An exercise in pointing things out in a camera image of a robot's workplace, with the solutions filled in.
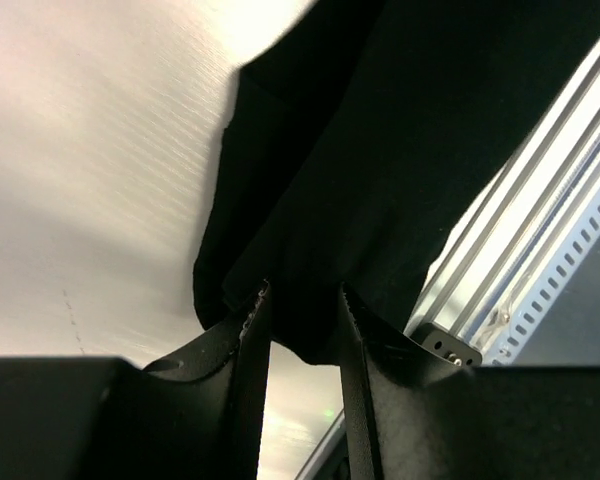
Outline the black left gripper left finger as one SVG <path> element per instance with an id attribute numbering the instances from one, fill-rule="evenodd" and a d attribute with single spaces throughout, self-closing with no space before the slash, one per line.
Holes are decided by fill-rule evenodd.
<path id="1" fill-rule="evenodd" d="M 253 479 L 271 289 L 144 368 L 0 358 L 0 479 Z"/>

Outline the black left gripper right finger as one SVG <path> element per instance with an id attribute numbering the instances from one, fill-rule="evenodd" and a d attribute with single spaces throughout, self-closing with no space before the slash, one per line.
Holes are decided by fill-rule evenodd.
<path id="1" fill-rule="evenodd" d="M 600 367 L 461 367 L 342 288 L 355 479 L 600 479 Z"/>

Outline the black t-shirt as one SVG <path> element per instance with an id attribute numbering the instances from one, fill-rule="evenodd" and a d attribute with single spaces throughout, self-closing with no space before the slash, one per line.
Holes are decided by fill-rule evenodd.
<path id="1" fill-rule="evenodd" d="M 600 1 L 319 1 L 238 73 L 193 267 L 211 328 L 263 284 L 273 338 L 337 361 L 350 286 L 403 329 L 475 197 L 600 37 Z"/>

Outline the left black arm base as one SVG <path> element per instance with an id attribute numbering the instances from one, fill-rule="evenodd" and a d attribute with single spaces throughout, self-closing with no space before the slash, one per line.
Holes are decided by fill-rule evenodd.
<path id="1" fill-rule="evenodd" d="M 434 355 L 457 366 L 480 366 L 482 354 L 433 323 L 419 325 L 411 339 Z"/>

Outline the aluminium mounting rail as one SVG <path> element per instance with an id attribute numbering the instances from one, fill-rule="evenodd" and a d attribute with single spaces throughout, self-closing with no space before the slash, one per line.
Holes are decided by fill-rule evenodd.
<path id="1" fill-rule="evenodd" d="M 482 356 L 600 188 L 600 38 L 454 228 L 405 332 L 433 323 Z"/>

